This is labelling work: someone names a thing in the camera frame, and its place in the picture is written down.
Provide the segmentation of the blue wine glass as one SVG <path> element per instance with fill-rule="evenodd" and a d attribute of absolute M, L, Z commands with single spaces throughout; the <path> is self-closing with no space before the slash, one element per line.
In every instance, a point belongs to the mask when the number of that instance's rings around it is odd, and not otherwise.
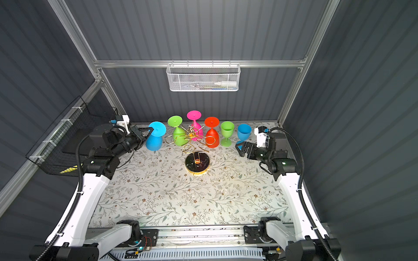
<path fill-rule="evenodd" d="M 149 127 L 153 128 L 153 131 L 146 142 L 146 147 L 150 151 L 158 151 L 162 147 L 163 136 L 165 135 L 167 128 L 159 121 L 152 122 Z"/>
<path fill-rule="evenodd" d="M 238 126 L 237 136 L 239 143 L 246 141 L 252 133 L 252 128 L 248 124 L 241 124 Z"/>

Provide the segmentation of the blue wine glass front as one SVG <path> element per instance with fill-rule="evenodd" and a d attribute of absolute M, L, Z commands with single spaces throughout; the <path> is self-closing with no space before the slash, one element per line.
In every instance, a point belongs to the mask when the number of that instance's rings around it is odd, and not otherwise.
<path fill-rule="evenodd" d="M 246 141 L 252 133 L 252 128 L 248 124 L 241 124 L 238 126 L 237 136 L 239 143 Z"/>

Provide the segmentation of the light green wine glass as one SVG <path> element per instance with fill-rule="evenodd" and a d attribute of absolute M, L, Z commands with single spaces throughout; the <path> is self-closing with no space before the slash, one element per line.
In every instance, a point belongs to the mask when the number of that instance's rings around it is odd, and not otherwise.
<path fill-rule="evenodd" d="M 235 125 L 231 121 L 225 121 L 221 124 L 221 133 L 223 139 L 221 140 L 221 145 L 224 147 L 230 147 L 232 145 L 231 136 L 234 133 Z"/>

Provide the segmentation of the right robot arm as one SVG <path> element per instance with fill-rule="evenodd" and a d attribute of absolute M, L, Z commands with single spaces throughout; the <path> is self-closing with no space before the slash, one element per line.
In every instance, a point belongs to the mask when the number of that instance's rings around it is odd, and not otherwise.
<path fill-rule="evenodd" d="M 287 261 L 336 261 L 341 245 L 320 223 L 303 185 L 304 161 L 288 157 L 287 140 L 293 137 L 280 127 L 257 127 L 255 143 L 242 141 L 235 148 L 241 157 L 259 162 L 272 175 L 285 195 L 292 216 L 293 230 L 278 217 L 262 217 L 257 227 L 244 227 L 247 244 L 276 243 Z"/>

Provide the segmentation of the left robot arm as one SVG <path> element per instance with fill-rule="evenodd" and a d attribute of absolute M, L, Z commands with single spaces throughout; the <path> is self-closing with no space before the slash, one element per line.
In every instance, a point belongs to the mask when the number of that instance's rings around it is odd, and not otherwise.
<path fill-rule="evenodd" d="M 120 157 L 139 150 L 152 127 L 126 129 L 113 124 L 96 127 L 81 139 L 75 155 L 78 185 L 59 223 L 42 245 L 31 249 L 32 261 L 97 261 L 122 243 L 137 248 L 144 238 L 139 223 L 123 220 L 99 236 L 87 239 L 87 229 Z"/>

